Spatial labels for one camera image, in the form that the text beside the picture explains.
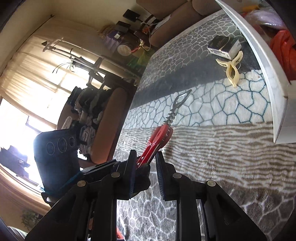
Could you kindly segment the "cream window curtain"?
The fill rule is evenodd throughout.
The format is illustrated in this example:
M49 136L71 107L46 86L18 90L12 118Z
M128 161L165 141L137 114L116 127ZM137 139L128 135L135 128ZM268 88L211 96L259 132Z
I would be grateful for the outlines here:
M74 87L85 88L86 70L63 55L44 50L43 42L95 61L103 52L97 31L83 24L53 17L23 37L10 52L1 71L1 96L10 104L55 128Z

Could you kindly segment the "black and white small box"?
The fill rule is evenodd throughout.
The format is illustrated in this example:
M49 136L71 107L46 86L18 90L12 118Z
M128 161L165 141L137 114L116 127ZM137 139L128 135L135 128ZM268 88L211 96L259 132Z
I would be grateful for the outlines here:
M211 54L233 60L241 50L241 43L238 38L217 35L208 43L207 49Z

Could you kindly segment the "orange plastic bag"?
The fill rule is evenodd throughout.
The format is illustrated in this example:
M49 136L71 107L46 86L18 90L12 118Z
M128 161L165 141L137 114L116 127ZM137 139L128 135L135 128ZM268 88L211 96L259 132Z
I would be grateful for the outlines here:
M296 50L295 40L290 31L280 30L272 38L270 48L282 66L288 81L294 81L296 75Z

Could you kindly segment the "white storage bin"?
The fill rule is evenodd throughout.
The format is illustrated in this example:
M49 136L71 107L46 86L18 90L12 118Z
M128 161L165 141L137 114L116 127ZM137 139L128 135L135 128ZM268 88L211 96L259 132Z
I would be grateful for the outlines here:
M273 142L295 143L295 81L288 81L276 56L255 28L224 1L216 3L243 33L262 70L273 114Z

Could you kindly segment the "patterned fleece blanket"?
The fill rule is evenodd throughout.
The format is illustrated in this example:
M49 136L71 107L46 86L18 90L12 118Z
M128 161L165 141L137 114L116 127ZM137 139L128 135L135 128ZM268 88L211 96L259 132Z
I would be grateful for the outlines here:
M233 87L209 53L217 35L237 37L243 50ZM265 233L278 235L295 216L295 144L275 144L267 85L257 59L224 11L208 16L156 51L144 71L114 153L142 154L177 95L190 90L162 148L177 172L216 181Z

